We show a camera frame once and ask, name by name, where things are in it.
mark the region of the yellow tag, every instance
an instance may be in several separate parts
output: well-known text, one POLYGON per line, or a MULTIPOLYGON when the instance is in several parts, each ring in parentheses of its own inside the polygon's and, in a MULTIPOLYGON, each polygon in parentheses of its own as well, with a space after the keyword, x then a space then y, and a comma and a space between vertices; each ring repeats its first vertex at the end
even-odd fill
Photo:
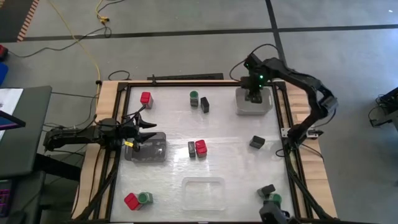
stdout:
POLYGON ((128 141, 125 141, 124 144, 127 145, 127 146, 130 146, 130 147, 132 147, 134 145, 133 143, 128 142, 128 141))

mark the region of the wooden board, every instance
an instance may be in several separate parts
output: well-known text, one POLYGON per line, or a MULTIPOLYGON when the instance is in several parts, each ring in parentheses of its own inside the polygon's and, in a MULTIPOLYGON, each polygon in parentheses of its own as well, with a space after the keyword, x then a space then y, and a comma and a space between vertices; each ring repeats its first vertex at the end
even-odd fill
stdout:
MULTIPOLYGON (((150 83, 151 81, 147 80, 135 80, 135 81, 129 81, 131 83, 150 83)), ((165 80, 165 81, 158 81, 158 82, 234 82, 231 80, 165 80)), ((103 86, 101 88, 101 93, 99 95, 99 100, 98 100, 98 105, 96 108, 96 114, 97 118, 96 120, 99 121, 104 118, 111 118, 113 115, 113 108, 115 104, 115 99, 116 99, 116 93, 118 89, 118 83, 119 81, 105 81, 103 82, 103 86)), ((303 121, 308 115, 309 115, 309 108, 308 108, 308 101, 307 101, 307 95, 305 94, 304 91, 300 90, 299 88, 290 85, 287 83, 287 94, 289 96, 289 101, 290 101, 290 109, 292 111, 292 117, 294 123, 300 123, 303 121)), ((279 94, 279 100, 281 102, 281 105, 284 105, 283 98, 281 97, 281 94, 279 94)), ((124 95, 121 97, 121 103, 119 104, 119 113, 118 113, 118 119, 121 117, 121 112, 123 108, 123 102, 124 102, 124 95)), ((287 126, 287 117, 285 113, 285 108, 281 106, 282 109, 282 116, 284 117, 284 123, 287 126)), ((307 140, 304 142, 304 144, 314 148, 315 150, 320 152, 319 148, 319 143, 317 140, 307 140)), ((312 195, 315 197, 317 202, 323 207, 323 209, 329 213, 331 216, 336 217, 336 210, 335 206, 333 203, 333 198, 331 196, 330 192, 330 187, 328 183, 328 178, 326 176, 326 170, 325 166, 323 165, 322 159, 314 154, 313 152, 308 151, 305 147, 301 146, 301 156, 302 156, 302 164, 304 168, 304 173, 305 173, 305 178, 307 181, 307 186, 309 191, 312 193, 312 195)), ((81 175, 80 175, 80 192, 79 192, 79 197, 78 199, 75 200, 76 204, 76 210, 75 213, 73 214, 73 218, 79 216, 79 214, 83 211, 83 209, 88 205, 88 202, 90 201, 90 192, 91 192, 91 185, 93 183, 94 179, 94 184, 93 184, 93 191, 91 194, 91 197, 93 197, 98 189, 98 183, 100 181, 100 176, 101 176, 101 169, 103 166, 103 156, 104 152, 101 152, 97 161, 96 167, 94 167, 95 162, 96 162, 96 157, 98 154, 98 151, 100 149, 100 146, 97 144, 90 144, 87 148, 86 156, 85 156, 85 161, 83 163, 83 167, 81 170, 81 175)), ((299 193, 300 191, 298 190, 298 201, 300 205, 300 211, 302 214, 302 217, 305 215, 305 209, 303 206, 303 200, 302 200, 302 195, 299 193)), ((108 194, 109 191, 107 190, 103 196, 103 201, 101 203, 101 210, 99 213, 99 218, 104 218, 105 217, 105 210, 106 210, 106 204, 108 200, 108 194)))

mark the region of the blue object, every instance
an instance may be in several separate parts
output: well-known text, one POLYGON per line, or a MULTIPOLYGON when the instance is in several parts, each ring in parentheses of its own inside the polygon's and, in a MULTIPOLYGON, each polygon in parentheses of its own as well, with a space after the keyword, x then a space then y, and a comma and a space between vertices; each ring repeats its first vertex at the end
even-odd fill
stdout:
POLYGON ((0 63, 0 85, 3 83, 4 79, 6 78, 8 72, 8 66, 0 63))

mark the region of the black stand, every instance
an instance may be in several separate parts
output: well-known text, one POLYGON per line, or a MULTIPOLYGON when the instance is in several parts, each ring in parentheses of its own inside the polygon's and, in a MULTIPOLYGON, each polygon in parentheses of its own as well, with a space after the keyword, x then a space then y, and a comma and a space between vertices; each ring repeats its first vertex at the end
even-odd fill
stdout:
POLYGON ((36 155, 33 170, 42 170, 48 174, 56 175, 69 180, 80 181, 81 169, 79 167, 60 162, 56 159, 52 159, 41 154, 36 155))

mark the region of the metal frame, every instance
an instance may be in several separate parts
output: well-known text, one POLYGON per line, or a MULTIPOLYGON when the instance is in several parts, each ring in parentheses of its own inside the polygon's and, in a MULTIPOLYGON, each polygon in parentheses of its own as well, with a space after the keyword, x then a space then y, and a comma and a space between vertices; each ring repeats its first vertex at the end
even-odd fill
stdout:
MULTIPOLYGON (((118 92, 116 94, 116 100, 115 100, 114 109, 113 109, 113 115, 112 115, 113 118, 116 118, 117 114, 119 112, 119 105, 120 105, 120 101, 121 101, 122 92, 124 90, 126 91, 126 97, 124 99, 124 106, 123 106, 123 111, 122 111, 122 115, 124 116, 127 114, 131 88, 139 87, 139 86, 141 86, 141 87, 142 86, 157 86, 157 87, 162 87, 162 86, 239 86, 239 83, 220 82, 217 80, 215 80, 213 82, 198 82, 198 81, 196 81, 196 82, 189 82, 189 81, 187 81, 187 82, 181 82, 181 81, 156 82, 156 81, 153 81, 152 83, 119 82, 118 83, 118 92)), ((293 119, 292 119, 292 114, 290 111, 289 99, 287 96, 285 82, 272 82, 272 83, 268 83, 266 86, 270 86, 272 88, 279 127, 280 128, 288 128, 288 127, 284 126, 284 119, 282 117, 282 109, 280 107, 280 102, 279 102, 279 91, 282 93, 282 97, 284 99, 286 115, 287 115, 287 122, 289 124, 289 127, 291 127, 293 125, 293 119)), ((282 140, 282 145, 284 148, 284 152, 287 154, 287 146, 288 146, 287 143, 282 140)), ((99 185, 101 185, 106 178, 106 171, 108 170, 108 167, 109 167, 110 155, 111 155, 110 152, 105 154, 104 163, 103 163, 103 167, 102 167, 102 171, 101 171, 101 178, 99 180, 99 185)), ((303 183, 305 184, 305 176, 304 176, 302 161, 301 161, 301 157, 300 157, 300 152, 294 151, 293 156, 296 161, 296 166, 297 166, 297 171, 298 171, 299 177, 300 177, 301 181, 303 181, 303 183)), ((120 158, 120 151, 116 151, 114 163, 116 163, 117 166, 119 165, 119 158, 120 158)), ((286 164, 290 161, 291 161, 290 156, 285 157, 286 164)), ((108 203, 106 206, 105 220, 110 220, 110 218, 111 218, 115 185, 116 185, 116 178, 112 181, 111 185, 109 186, 110 190, 109 190, 109 196, 108 196, 108 203)), ((290 177, 289 177, 289 187, 290 187, 290 193, 292 194, 292 203, 293 203, 293 209, 294 209, 295 216, 301 217, 301 211, 300 211, 300 207, 299 207, 299 203, 298 203, 296 186, 290 177)), ((309 207, 307 201, 304 198, 303 198, 303 200, 305 203, 307 217, 310 217, 309 214, 312 215, 312 210, 308 209, 310 207, 309 207)), ((100 207, 101 207, 101 201, 99 201, 96 208, 94 209, 94 212, 93 212, 94 220, 99 219, 100 207)))

